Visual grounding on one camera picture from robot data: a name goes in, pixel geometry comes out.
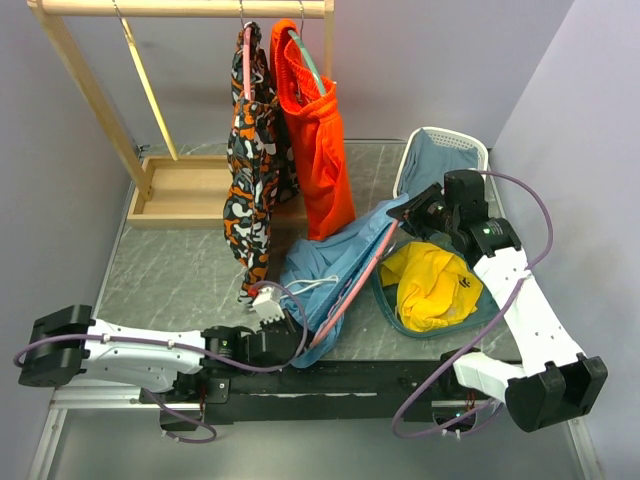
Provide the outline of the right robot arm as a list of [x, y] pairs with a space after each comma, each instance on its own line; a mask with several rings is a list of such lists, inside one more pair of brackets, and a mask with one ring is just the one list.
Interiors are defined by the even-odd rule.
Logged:
[[387, 213], [416, 238], [432, 231], [450, 237], [499, 308], [481, 335], [506, 322], [521, 362], [487, 356], [476, 350], [480, 339], [474, 337], [447, 356], [399, 407], [392, 418], [398, 437], [405, 435], [399, 429], [405, 412], [437, 380], [449, 398], [472, 389], [499, 401], [521, 430], [533, 432], [587, 415], [608, 377], [604, 361], [584, 353], [536, 282], [533, 269], [545, 256], [528, 259], [509, 221], [490, 215], [488, 175], [473, 169], [450, 171], [443, 183], [432, 184]]

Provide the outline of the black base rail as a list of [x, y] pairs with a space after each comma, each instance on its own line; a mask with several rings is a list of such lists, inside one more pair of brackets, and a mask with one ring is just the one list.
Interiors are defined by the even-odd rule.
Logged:
[[255, 421], [390, 419], [439, 360], [323, 360], [306, 369], [253, 373], [229, 367], [179, 374], [159, 395], [185, 404], [188, 420], [165, 411], [167, 433], [193, 432], [200, 420], [212, 426]]

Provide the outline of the orange shorts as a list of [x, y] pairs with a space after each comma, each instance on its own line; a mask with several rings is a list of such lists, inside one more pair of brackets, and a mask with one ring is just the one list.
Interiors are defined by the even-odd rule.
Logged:
[[323, 240], [355, 220], [344, 147], [337, 85], [321, 78], [318, 90], [290, 34], [297, 28], [282, 19], [271, 31], [270, 67], [293, 147], [294, 163], [308, 219], [308, 237]]

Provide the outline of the yellow garment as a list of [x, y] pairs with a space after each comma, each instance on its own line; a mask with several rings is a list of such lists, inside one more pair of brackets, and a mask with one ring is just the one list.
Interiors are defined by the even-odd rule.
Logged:
[[381, 283], [395, 286], [402, 325], [426, 333], [462, 323], [477, 310], [482, 282], [466, 262], [433, 243], [410, 242], [380, 265]]

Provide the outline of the teal transparent tray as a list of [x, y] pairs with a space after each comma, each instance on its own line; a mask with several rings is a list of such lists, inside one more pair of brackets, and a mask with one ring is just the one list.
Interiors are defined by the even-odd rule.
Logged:
[[[433, 338], [440, 335], [445, 335], [453, 332], [463, 331], [466, 329], [470, 329], [472, 327], [481, 326], [487, 324], [490, 320], [492, 320], [495, 315], [499, 311], [499, 307], [496, 304], [496, 301], [493, 299], [491, 293], [488, 288], [483, 284], [483, 292], [481, 294], [480, 299], [477, 303], [477, 310], [475, 313], [471, 314], [465, 321], [460, 324], [446, 327], [426, 333], [416, 333], [405, 328], [400, 319], [399, 315], [396, 313], [396, 293], [397, 288], [395, 286], [384, 287], [381, 283], [380, 277], [380, 265], [382, 261], [387, 259], [391, 254], [398, 251], [400, 248], [405, 246], [410, 242], [428, 242], [433, 243], [445, 250], [455, 253], [459, 257], [462, 258], [461, 254], [453, 247], [450, 239], [444, 234], [434, 234], [426, 241], [419, 240], [407, 240], [399, 244], [399, 246], [395, 247], [390, 253], [386, 254], [383, 259], [380, 261], [378, 266], [374, 270], [374, 274], [372, 276], [372, 288], [374, 291], [374, 296], [380, 307], [380, 310], [383, 314], [385, 320], [398, 332], [401, 334], [415, 339], [427, 339]], [[466, 262], [467, 267], [473, 273], [471, 267]]]

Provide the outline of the camouflage patterned shorts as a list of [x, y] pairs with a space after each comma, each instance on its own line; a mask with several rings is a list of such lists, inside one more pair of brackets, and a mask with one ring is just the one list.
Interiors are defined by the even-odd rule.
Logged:
[[293, 148], [276, 82], [261, 46], [261, 30], [252, 23], [254, 100], [247, 101], [243, 92], [242, 29], [231, 69], [233, 114], [226, 149], [231, 184], [223, 206], [224, 238], [244, 269], [237, 302], [245, 307], [252, 301], [251, 288], [265, 280], [268, 273], [274, 208], [299, 193]]

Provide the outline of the pink hanger under camouflage shorts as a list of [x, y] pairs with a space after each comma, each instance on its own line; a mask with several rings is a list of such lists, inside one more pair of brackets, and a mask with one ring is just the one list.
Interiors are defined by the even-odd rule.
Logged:
[[240, 20], [243, 26], [243, 43], [242, 43], [242, 80], [243, 92], [247, 101], [254, 100], [254, 93], [251, 83], [251, 45], [253, 37], [253, 23], [244, 20], [244, 3], [239, 1]]

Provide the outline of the wooden clothes rack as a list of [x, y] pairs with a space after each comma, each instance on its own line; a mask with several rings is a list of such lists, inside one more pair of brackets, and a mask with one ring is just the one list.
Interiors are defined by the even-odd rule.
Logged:
[[[122, 16], [239, 18], [239, 1], [117, 1]], [[243, 1], [244, 18], [300, 18], [298, 1]], [[305, 19], [324, 23], [324, 63], [332, 70], [335, 4], [303, 1]], [[231, 176], [222, 155], [140, 156], [64, 22], [67, 16], [115, 17], [112, 1], [31, 1], [28, 4], [93, 110], [133, 183], [127, 213], [137, 228], [220, 227]]]

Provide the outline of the pink plastic hanger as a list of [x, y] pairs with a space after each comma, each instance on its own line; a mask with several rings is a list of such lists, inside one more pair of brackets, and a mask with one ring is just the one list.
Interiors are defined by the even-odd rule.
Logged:
[[372, 274], [374, 268], [385, 253], [396, 229], [399, 226], [398, 220], [393, 220], [389, 226], [388, 231], [383, 237], [380, 245], [375, 251], [371, 260], [366, 264], [362, 274], [356, 279], [356, 281], [346, 290], [346, 295], [338, 303], [338, 306], [334, 309], [333, 315], [323, 324], [323, 326], [317, 331], [314, 339], [310, 343], [310, 349], [317, 347], [330, 333], [333, 327], [337, 324], [340, 317], [346, 312], [347, 308], [351, 305], [356, 298], [360, 290], [364, 287], [369, 276]]

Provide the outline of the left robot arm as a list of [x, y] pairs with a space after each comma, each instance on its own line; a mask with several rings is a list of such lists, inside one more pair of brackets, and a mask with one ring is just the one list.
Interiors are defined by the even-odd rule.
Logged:
[[280, 371], [312, 337], [288, 311], [261, 321], [256, 330], [216, 325], [160, 331], [116, 325], [93, 317], [88, 305], [72, 305], [38, 318], [13, 363], [23, 386], [57, 388], [82, 377], [184, 402], [196, 395], [199, 382]]

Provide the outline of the teal hanger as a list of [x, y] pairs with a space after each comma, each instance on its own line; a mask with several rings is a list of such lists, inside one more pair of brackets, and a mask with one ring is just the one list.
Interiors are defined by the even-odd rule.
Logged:
[[324, 83], [322, 81], [322, 77], [313, 61], [313, 58], [311, 56], [311, 54], [309, 53], [308, 49], [306, 48], [303, 38], [302, 38], [302, 33], [303, 33], [303, 29], [304, 29], [304, 21], [305, 21], [305, 7], [304, 7], [304, 3], [302, 0], [298, 0], [298, 5], [299, 5], [299, 12], [300, 12], [300, 19], [301, 19], [301, 24], [300, 24], [300, 29], [299, 32], [296, 33], [294, 32], [292, 29], [290, 29], [288, 31], [288, 35], [290, 37], [290, 39], [294, 42], [294, 44], [297, 46], [301, 58], [304, 60], [304, 63], [306, 64], [307, 69], [309, 70], [309, 72], [311, 73], [311, 76], [314, 80], [315, 86], [318, 90], [318, 93], [321, 96], [324, 96], [326, 94], [326, 89], [324, 87]]

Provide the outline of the light blue shorts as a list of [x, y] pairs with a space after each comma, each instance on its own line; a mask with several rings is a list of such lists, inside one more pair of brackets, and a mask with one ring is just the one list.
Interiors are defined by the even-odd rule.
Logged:
[[387, 211], [408, 200], [409, 195], [402, 194], [382, 201], [322, 241], [297, 240], [286, 254], [280, 275], [280, 284], [296, 298], [283, 298], [281, 306], [316, 334], [380, 245], [393, 221]]

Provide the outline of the wooden hanger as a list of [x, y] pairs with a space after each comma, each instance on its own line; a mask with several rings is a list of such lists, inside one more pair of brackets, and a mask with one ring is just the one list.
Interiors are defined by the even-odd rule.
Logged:
[[145, 70], [142, 58], [140, 56], [135, 37], [133, 35], [132, 29], [128, 23], [128, 21], [122, 16], [121, 11], [119, 9], [118, 3], [116, 0], [112, 0], [112, 6], [116, 13], [116, 17], [118, 18], [121, 28], [123, 30], [124, 38], [126, 40], [127, 46], [129, 48], [130, 56], [133, 61], [135, 70], [139, 77], [140, 83], [142, 85], [143, 91], [146, 95], [148, 104], [151, 108], [152, 114], [155, 118], [158, 129], [163, 137], [165, 145], [169, 151], [170, 158], [174, 161], [178, 161], [178, 153], [176, 151], [174, 142], [171, 138], [171, 134], [169, 132], [168, 126], [165, 122], [164, 116], [162, 114], [159, 103], [156, 99], [154, 90], [150, 83], [149, 77]]

